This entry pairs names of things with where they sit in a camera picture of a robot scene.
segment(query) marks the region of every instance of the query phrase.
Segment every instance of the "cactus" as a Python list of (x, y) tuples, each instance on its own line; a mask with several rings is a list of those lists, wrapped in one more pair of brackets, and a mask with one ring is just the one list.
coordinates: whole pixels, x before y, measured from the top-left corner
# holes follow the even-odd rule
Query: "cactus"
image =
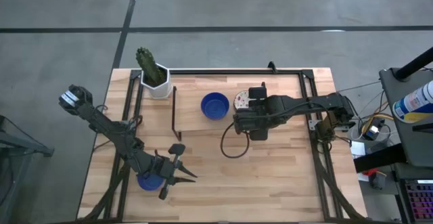
[(145, 72), (145, 82), (148, 85), (155, 87), (165, 82), (165, 74), (156, 65), (155, 59), (148, 49), (140, 47), (137, 49), (135, 57), (141, 69)]

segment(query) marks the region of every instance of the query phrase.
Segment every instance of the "table leg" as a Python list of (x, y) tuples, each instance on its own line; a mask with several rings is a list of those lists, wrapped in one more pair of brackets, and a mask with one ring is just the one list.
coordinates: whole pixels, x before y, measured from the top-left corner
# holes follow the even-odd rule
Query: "table leg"
[(390, 146), (383, 150), (374, 152), (354, 159), (357, 173), (373, 169), (379, 166), (387, 166), (396, 162), (406, 162), (405, 152), (401, 143)]

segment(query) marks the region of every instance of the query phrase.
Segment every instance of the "blue bowl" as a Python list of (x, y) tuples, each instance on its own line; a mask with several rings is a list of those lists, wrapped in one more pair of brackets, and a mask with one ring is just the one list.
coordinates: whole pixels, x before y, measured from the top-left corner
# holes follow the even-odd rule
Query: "blue bowl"
[(141, 176), (138, 175), (137, 181), (140, 187), (145, 191), (155, 191), (164, 183), (162, 177), (149, 173)]
[(229, 107), (229, 100), (222, 93), (209, 93), (202, 100), (202, 112), (212, 120), (222, 119), (229, 111)]

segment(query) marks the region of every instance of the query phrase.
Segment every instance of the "potted cactus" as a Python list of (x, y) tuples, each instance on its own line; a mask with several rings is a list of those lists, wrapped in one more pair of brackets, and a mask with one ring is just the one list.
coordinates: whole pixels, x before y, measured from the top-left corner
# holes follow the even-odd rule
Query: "potted cactus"
[(140, 47), (135, 55), (142, 69), (141, 84), (149, 89), (150, 95), (154, 99), (168, 98), (173, 90), (170, 70), (155, 63), (152, 53), (144, 47)]

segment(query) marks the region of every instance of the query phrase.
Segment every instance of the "small clock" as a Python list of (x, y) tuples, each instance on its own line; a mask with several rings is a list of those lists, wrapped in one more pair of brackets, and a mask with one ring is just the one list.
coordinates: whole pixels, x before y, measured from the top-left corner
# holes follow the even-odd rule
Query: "small clock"
[(239, 108), (248, 108), (248, 102), (249, 101), (250, 101), (250, 98), (248, 98), (248, 90), (240, 91), (235, 96), (235, 100), (233, 102), (233, 105), (235, 106), (236, 110)]

